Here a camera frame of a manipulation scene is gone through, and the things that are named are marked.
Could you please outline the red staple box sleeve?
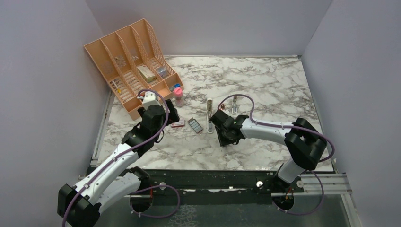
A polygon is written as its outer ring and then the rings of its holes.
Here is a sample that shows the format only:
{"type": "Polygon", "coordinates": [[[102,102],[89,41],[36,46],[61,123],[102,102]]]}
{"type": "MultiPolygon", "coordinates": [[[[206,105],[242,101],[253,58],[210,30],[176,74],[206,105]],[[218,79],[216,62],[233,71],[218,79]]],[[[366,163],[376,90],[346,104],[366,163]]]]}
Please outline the red staple box sleeve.
{"type": "Polygon", "coordinates": [[[172,128],[178,128],[178,127],[183,127],[185,126],[185,122],[184,121],[178,121],[178,122],[174,122],[171,124],[172,128]]]}

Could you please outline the long white stapler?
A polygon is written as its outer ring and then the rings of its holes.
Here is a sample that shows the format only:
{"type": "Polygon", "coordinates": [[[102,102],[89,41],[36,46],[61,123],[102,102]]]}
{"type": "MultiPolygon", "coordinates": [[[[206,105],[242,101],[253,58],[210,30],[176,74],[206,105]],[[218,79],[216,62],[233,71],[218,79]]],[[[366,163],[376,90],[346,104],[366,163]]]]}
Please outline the long white stapler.
{"type": "Polygon", "coordinates": [[[213,100],[212,99],[207,99],[207,133],[212,134],[213,133],[213,123],[210,120],[213,113],[213,100]]]}

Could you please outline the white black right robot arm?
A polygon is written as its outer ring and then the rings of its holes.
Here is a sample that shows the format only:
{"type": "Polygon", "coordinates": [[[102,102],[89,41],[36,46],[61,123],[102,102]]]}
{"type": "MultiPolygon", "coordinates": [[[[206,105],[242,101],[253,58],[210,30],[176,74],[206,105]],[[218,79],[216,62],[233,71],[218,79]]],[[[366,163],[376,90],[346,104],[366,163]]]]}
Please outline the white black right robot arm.
{"type": "Polygon", "coordinates": [[[327,140],[303,118],[288,125],[252,121],[247,115],[233,118],[216,111],[210,118],[215,126],[220,145],[236,145],[241,139],[261,139],[285,145],[291,155],[274,175],[273,187],[278,192],[289,189],[306,170],[315,170],[327,147],[327,140]]]}

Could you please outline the staple box tray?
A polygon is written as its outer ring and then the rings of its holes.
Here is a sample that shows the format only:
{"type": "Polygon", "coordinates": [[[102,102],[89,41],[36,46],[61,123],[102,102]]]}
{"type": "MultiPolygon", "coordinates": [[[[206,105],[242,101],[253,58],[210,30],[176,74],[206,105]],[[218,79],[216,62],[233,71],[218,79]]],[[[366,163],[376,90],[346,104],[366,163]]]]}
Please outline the staple box tray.
{"type": "Polygon", "coordinates": [[[189,119],[188,124],[197,134],[203,131],[203,127],[194,118],[189,119]]]}

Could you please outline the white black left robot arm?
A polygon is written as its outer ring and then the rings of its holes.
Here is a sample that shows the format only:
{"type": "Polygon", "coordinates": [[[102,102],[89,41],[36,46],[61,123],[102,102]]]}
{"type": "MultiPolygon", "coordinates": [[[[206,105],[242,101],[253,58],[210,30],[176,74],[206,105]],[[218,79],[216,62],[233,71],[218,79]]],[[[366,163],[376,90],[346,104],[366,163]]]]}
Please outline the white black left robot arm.
{"type": "Polygon", "coordinates": [[[157,101],[146,96],[138,109],[141,122],[128,131],[114,152],[84,179],[58,192],[57,213],[62,226],[93,227],[110,206],[130,193],[143,194],[149,188],[149,175],[134,167],[121,179],[118,176],[160,142],[166,126],[180,120],[170,99],[157,101]]]}

